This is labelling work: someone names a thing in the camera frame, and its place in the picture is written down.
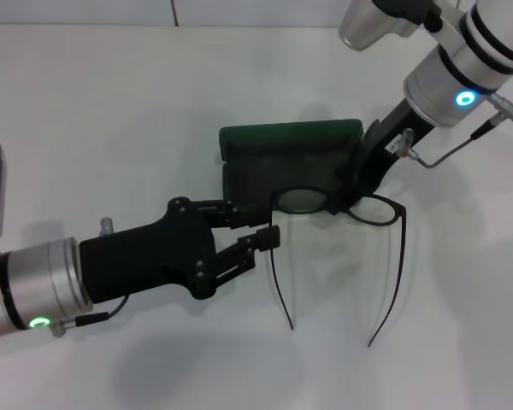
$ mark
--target black stripe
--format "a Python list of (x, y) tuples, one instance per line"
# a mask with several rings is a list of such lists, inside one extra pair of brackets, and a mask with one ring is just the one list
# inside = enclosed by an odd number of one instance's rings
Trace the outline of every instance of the black stripe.
[(509, 58), (513, 61), (513, 50), (506, 47), (501, 41), (499, 41), (490, 30), (488, 30), (488, 27), (485, 26), (485, 22), (481, 19), (481, 16), (479, 15), (479, 10), (477, 9), (477, 5), (475, 5), (471, 9), (471, 18), (473, 19), (473, 22), (475, 24), (475, 27), (477, 27), (477, 30), (479, 30), (479, 33), (481, 36), (492, 46), (494, 49), (502, 53), (504, 56)]
[(475, 91), (483, 96), (490, 96), (498, 90), (490, 90), (485, 87), (481, 87), (480, 85), (468, 79), (465, 75), (463, 75), (463, 73), (460, 70), (457, 69), (457, 67), (452, 62), (451, 58), (448, 56), (448, 53), (441, 46), (439, 47), (439, 57), (443, 64), (445, 64), (445, 67), (448, 70), (448, 72), (452, 74), (452, 77), (454, 77), (458, 83), (460, 83), (467, 89)]
[(14, 326), (20, 331), (25, 331), (27, 326), (23, 323), (19, 312), (14, 304), (14, 298), (11, 295), (9, 288), (9, 275), (8, 275), (8, 259), (9, 253), (0, 256), (0, 291), (2, 292), (3, 304), (8, 312), (9, 319)]
[(465, 16), (460, 20), (460, 33), (462, 34), (463, 39), (469, 48), (475, 53), (479, 59), (487, 64), (492, 70), (495, 70), (501, 74), (513, 75), (513, 68), (507, 67), (501, 62), (494, 60), (490, 57), (486, 51), (479, 46), (479, 44), (475, 41), (471, 32), (469, 32), (468, 22), (465, 20)]

